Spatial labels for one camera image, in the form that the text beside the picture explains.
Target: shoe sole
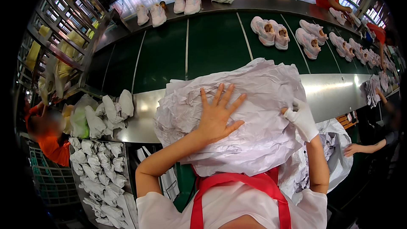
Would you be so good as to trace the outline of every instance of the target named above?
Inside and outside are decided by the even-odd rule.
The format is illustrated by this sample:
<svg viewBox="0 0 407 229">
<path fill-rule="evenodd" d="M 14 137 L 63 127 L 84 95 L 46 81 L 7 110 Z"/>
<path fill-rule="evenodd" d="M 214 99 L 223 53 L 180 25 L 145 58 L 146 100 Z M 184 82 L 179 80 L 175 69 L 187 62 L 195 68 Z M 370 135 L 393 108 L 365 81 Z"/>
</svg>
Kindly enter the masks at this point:
<svg viewBox="0 0 407 229">
<path fill-rule="evenodd" d="M 305 49 L 306 46 L 304 46 L 304 44 L 301 42 L 301 40 L 298 38 L 298 29 L 295 31 L 295 38 L 297 39 L 297 42 L 302 46 L 302 49 L 304 50 L 304 52 L 308 52 L 309 54 L 311 54 L 307 49 Z M 307 53 L 305 53 L 305 55 L 307 56 L 308 59 L 312 59 L 312 60 L 316 60 L 317 56 L 313 56 L 312 58 L 308 57 Z"/>
<path fill-rule="evenodd" d="M 250 23 L 250 27 L 252 28 L 252 31 L 258 35 L 258 39 L 260 40 L 260 43 L 262 43 L 264 46 L 269 47 L 269 46 L 275 45 L 274 41 L 270 42 L 270 41 L 266 41 L 266 40 L 265 40 L 265 42 L 263 43 L 262 40 L 261 40 L 261 38 L 260 38 L 260 34 L 259 34 L 259 33 L 257 32 L 257 30 L 253 27 L 253 23 L 252 23 L 252 22 Z"/>
<path fill-rule="evenodd" d="M 154 25 L 154 23 L 153 23 L 153 28 L 156 28 L 156 27 L 159 27 L 159 26 L 161 26 L 164 22 L 166 22 L 167 21 L 167 16 L 166 15 L 164 15 L 164 20 L 162 20 L 162 22 L 161 23 L 158 23 L 158 24 L 156 24 L 156 25 Z"/>
</svg>

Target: person's left hand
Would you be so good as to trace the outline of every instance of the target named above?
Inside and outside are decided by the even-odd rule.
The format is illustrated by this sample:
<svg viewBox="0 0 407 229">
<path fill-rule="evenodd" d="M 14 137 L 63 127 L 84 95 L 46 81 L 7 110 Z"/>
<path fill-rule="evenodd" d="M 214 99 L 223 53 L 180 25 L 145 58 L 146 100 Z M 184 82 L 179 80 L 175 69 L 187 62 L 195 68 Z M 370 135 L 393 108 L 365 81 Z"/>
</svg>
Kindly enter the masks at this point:
<svg viewBox="0 0 407 229">
<path fill-rule="evenodd" d="M 201 88 L 201 99 L 204 109 L 196 133 L 204 140 L 205 145 L 209 145 L 227 137 L 245 123 L 243 120 L 237 120 L 231 126 L 227 126 L 227 120 L 230 115 L 243 103 L 247 95 L 241 94 L 227 109 L 226 105 L 233 92 L 234 84 L 229 85 L 226 93 L 223 95 L 222 99 L 219 100 L 224 86 L 225 84 L 223 83 L 219 85 L 212 104 L 208 104 L 205 90 Z"/>
<path fill-rule="evenodd" d="M 351 144 L 345 149 L 345 156 L 350 157 L 354 153 L 360 152 L 359 149 L 360 145 L 359 144 Z"/>
</svg>

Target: metal rack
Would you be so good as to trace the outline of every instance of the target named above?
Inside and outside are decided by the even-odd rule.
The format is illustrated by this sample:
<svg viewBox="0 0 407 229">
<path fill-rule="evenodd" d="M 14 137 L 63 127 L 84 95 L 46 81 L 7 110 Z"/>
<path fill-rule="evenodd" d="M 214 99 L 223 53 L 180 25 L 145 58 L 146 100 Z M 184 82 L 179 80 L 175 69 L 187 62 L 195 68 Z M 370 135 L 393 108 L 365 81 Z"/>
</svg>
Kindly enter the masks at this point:
<svg viewBox="0 0 407 229">
<path fill-rule="evenodd" d="M 70 81 L 71 87 L 60 99 L 79 91 L 97 97 L 105 95 L 85 81 L 96 47 L 112 22 L 129 30 L 115 9 L 107 12 L 98 0 L 39 0 L 18 53 L 17 83 L 39 94 L 38 80 L 41 76 L 47 78 L 47 65 L 55 71 L 57 65 L 66 64 L 71 68 L 61 82 Z M 57 82 L 49 79 L 53 83 L 48 94 L 55 90 Z"/>
</svg>

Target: wrapped shoe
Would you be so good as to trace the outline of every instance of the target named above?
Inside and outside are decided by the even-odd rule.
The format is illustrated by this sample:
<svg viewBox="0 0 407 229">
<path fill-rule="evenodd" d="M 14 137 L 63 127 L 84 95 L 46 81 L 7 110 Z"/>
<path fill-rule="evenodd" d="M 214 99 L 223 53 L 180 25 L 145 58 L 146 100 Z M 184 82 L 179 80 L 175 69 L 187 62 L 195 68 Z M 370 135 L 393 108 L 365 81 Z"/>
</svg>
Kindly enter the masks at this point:
<svg viewBox="0 0 407 229">
<path fill-rule="evenodd" d="M 304 29 L 298 28 L 295 31 L 295 38 L 304 48 L 304 52 L 308 59 L 317 59 L 321 48 L 318 46 L 318 39 L 313 34 L 307 33 Z"/>
</svg>

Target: pink shoe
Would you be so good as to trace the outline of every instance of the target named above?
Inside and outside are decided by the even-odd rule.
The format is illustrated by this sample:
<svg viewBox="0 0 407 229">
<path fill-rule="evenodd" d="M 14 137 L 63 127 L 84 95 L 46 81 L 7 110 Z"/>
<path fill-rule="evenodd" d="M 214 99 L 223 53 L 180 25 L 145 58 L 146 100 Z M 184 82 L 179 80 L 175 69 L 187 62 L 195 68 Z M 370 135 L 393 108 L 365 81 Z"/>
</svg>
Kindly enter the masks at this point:
<svg viewBox="0 0 407 229">
<path fill-rule="evenodd" d="M 345 25 L 346 18 L 343 15 L 343 12 L 337 11 L 337 10 L 333 9 L 332 7 L 329 8 L 329 12 L 333 15 L 333 17 L 335 17 L 335 19 L 339 22 L 339 24 Z"/>
<path fill-rule="evenodd" d="M 264 46 L 273 46 L 276 32 L 274 31 L 273 24 L 268 20 L 263 20 L 259 16 L 252 19 L 250 27 L 253 32 L 258 34 L 258 39 Z"/>
<path fill-rule="evenodd" d="M 318 38 L 318 45 L 322 46 L 325 44 L 325 41 L 328 40 L 328 36 L 327 34 L 325 34 L 322 29 L 323 27 L 321 27 L 318 24 L 312 24 L 312 23 L 308 23 L 304 20 L 300 20 L 300 26 L 302 27 L 302 29 L 304 29 L 307 33 L 309 34 L 313 34 L 314 36 L 316 36 Z"/>
<path fill-rule="evenodd" d="M 338 52 L 339 56 L 345 58 L 346 61 L 352 61 L 354 54 L 352 52 L 352 46 L 347 43 L 342 37 L 337 36 L 334 32 L 329 33 L 329 39 L 336 47 L 336 51 Z"/>
<path fill-rule="evenodd" d="M 317 59 L 321 48 L 318 46 L 318 39 L 313 34 L 307 33 L 304 29 L 298 28 L 295 31 L 295 38 L 298 43 L 304 48 L 304 52 L 308 59 Z"/>
</svg>

